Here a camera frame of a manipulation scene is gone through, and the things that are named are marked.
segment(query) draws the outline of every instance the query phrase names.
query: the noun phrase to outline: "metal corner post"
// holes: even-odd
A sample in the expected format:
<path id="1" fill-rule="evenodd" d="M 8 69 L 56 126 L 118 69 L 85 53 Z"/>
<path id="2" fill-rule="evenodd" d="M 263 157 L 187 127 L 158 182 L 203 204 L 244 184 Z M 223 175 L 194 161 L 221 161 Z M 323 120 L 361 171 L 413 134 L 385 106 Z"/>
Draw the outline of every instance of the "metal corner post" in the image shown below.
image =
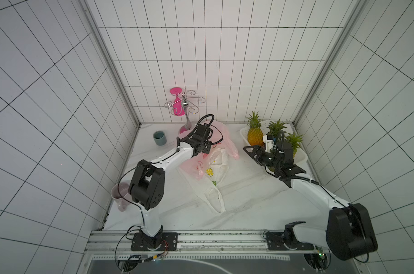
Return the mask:
<path id="1" fill-rule="evenodd" d="M 338 36 L 338 39 L 335 42 L 335 45 L 331 49 L 329 56 L 324 63 L 323 67 L 321 68 L 320 72 L 318 73 L 317 78 L 315 79 L 311 90 L 309 91 L 306 99 L 304 100 L 304 104 L 301 106 L 300 111 L 297 114 L 297 117 L 294 119 L 294 124 L 297 124 L 300 118 L 303 116 L 305 109 L 309 106 L 312 97 L 317 92 L 321 82 L 325 78 L 326 74 L 328 73 L 330 67 L 332 66 L 333 62 L 335 61 L 338 53 L 340 52 L 341 48 L 343 47 L 347 37 L 349 36 L 352 28 L 354 27 L 355 23 L 358 21 L 359 16 L 361 15 L 362 11 L 364 10 L 365 6 L 370 0 L 358 0 L 355 4 L 355 7 L 352 10 L 352 13 L 347 19 L 346 25 L 344 25 L 341 34 Z"/>
<path id="2" fill-rule="evenodd" d="M 140 123 L 140 121 L 137 117 L 137 114 L 134 111 L 133 104 L 131 104 L 131 102 L 129 100 L 129 97 L 127 95 L 127 91 L 126 91 L 125 87 L 122 84 L 122 80 L 120 78 L 120 75 L 118 74 L 117 69 L 114 66 L 114 63 L 111 59 L 108 48 L 106 47 L 105 42 L 104 42 L 102 36 L 100 35 L 100 31 L 99 31 L 99 28 L 97 27 L 96 21 L 94 20 L 93 15 L 90 12 L 90 8 L 89 8 L 89 5 L 87 3 L 88 0 L 77 0 L 77 1 L 81 5 L 82 11 L 86 15 L 88 24 L 91 27 L 91 32 L 93 33 L 93 35 L 97 39 L 97 45 L 103 53 L 103 57 L 105 58 L 105 61 L 108 64 L 108 67 L 110 69 L 110 72 L 111 72 L 112 76 L 116 80 L 117 86 L 118 86 L 119 90 L 121 91 L 121 94 L 123 95 L 123 100 L 125 100 L 125 103 L 127 104 L 128 108 L 131 112 L 131 115 L 134 119 L 135 126 L 138 129 L 138 128 L 140 128 L 141 123 Z"/>

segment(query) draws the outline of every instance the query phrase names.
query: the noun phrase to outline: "pink mug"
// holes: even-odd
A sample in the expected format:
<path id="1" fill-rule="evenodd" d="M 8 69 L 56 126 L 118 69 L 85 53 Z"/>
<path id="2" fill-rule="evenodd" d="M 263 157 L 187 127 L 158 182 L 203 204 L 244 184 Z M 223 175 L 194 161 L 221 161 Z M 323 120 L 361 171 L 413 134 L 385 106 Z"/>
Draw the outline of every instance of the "pink mug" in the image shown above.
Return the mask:
<path id="1" fill-rule="evenodd" d="M 129 184 L 126 182 L 116 184 L 111 189 L 111 198 L 113 198 L 113 200 L 116 201 L 117 208 L 122 212 L 125 211 L 126 207 L 130 204 L 130 202 L 128 201 L 131 200 L 131 197 L 129 197 L 130 195 L 128 193 L 128 189 L 129 189 Z"/>

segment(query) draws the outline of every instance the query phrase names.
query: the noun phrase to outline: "cup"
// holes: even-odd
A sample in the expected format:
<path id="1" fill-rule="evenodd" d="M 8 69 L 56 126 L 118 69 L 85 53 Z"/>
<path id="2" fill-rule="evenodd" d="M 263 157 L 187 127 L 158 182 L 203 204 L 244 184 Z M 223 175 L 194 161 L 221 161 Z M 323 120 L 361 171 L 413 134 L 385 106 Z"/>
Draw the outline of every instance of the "cup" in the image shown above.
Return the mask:
<path id="1" fill-rule="evenodd" d="M 166 144 L 166 135 L 161 130 L 154 132 L 152 135 L 154 137 L 155 144 L 164 145 Z"/>
<path id="2" fill-rule="evenodd" d="M 111 189 L 111 198 L 113 198 L 113 200 L 116 201 L 117 208 L 119 209 L 119 211 L 122 211 L 122 212 L 125 211 L 126 207 L 130 204 L 130 202 L 123 199 L 125 198 L 127 200 L 130 200 L 128 189 L 129 189 L 129 184 L 126 182 L 121 182 L 119 184 L 116 184 Z"/>

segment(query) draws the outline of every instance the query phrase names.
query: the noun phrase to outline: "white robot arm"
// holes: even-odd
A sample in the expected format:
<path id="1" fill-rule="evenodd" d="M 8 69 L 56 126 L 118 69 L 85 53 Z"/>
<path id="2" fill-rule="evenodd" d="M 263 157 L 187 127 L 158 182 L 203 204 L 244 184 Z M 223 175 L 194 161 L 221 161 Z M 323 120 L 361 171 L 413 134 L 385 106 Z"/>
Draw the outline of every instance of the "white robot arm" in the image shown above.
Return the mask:
<path id="1" fill-rule="evenodd" d="M 201 118 L 214 116 L 208 114 Z M 142 210 L 144 226 L 140 230 L 143 242 L 156 248 L 161 241 L 163 227 L 154 210 L 163 197 L 165 171 L 176 168 L 182 162 L 203 152 L 209 153 L 213 144 L 209 136 L 212 130 L 209 124 L 196 124 L 194 129 L 183 139 L 177 138 L 177 147 L 153 161 L 141 160 L 135 169 L 129 186 L 129 193 L 135 204 Z M 284 243 L 294 246 L 297 243 L 310 243 L 329 247 L 341 260 L 367 254 L 377 249 L 372 224 L 368 211 L 360 204 L 349 204 L 318 182 L 293 163 L 293 150 L 289 143 L 284 142 L 284 132 L 277 136 L 276 144 L 272 136 L 264 136 L 269 143 L 266 151 L 259 145 L 246 146 L 243 149 L 261 166 L 271 167 L 270 175 L 283 181 L 288 187 L 300 192 L 320 212 L 308 222 L 298 216 L 297 222 L 287 224 L 282 236 Z"/>

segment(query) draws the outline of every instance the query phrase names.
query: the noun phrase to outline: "plastic basket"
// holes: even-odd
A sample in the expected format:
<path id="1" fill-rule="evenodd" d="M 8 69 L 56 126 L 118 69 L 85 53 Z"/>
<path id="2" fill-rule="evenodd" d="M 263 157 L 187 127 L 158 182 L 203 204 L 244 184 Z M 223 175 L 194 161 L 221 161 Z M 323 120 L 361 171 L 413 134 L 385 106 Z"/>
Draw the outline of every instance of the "plastic basket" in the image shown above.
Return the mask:
<path id="1" fill-rule="evenodd" d="M 265 121 L 260 122 L 260 124 L 262 125 L 260 127 L 260 129 L 262 130 L 263 135 L 268 134 L 268 132 L 269 132 L 268 125 L 270 124 L 270 122 L 274 122 L 274 121 L 273 120 L 265 120 Z M 290 124 L 285 124 L 285 126 L 286 126 L 286 129 L 283 129 L 283 131 L 285 131 L 287 133 L 291 133 L 291 134 L 294 132 L 292 130 Z M 239 133 L 242 136 L 243 141 L 247 145 L 249 145 L 248 140 L 247 140 L 248 130 L 249 130 L 249 126 L 246 126 L 245 128 L 242 128 L 241 130 L 239 130 Z M 298 148 L 297 153 L 295 153 L 294 164 L 300 165 L 301 163 L 304 163 L 307 160 L 308 160 L 307 154 L 301 148 Z"/>

